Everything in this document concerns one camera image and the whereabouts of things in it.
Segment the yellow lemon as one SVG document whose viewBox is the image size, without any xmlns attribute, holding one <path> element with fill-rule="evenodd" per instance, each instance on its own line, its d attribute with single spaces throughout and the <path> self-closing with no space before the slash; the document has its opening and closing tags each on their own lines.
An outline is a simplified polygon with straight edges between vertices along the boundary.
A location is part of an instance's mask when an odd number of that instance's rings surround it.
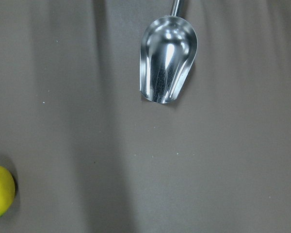
<svg viewBox="0 0 291 233">
<path fill-rule="evenodd" d="M 12 174 L 0 166 L 0 217 L 6 213 L 15 198 L 15 182 Z"/>
</svg>

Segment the metal scoop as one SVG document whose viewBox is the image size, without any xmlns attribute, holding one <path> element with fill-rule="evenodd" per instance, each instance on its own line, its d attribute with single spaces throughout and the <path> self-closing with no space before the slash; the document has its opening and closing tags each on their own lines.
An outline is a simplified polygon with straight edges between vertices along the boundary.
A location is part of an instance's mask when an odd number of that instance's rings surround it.
<svg viewBox="0 0 291 233">
<path fill-rule="evenodd" d="M 173 1 L 171 13 L 149 24 L 141 39 L 139 90 L 148 101 L 175 101 L 194 63 L 198 39 L 181 16 L 184 3 Z"/>
</svg>

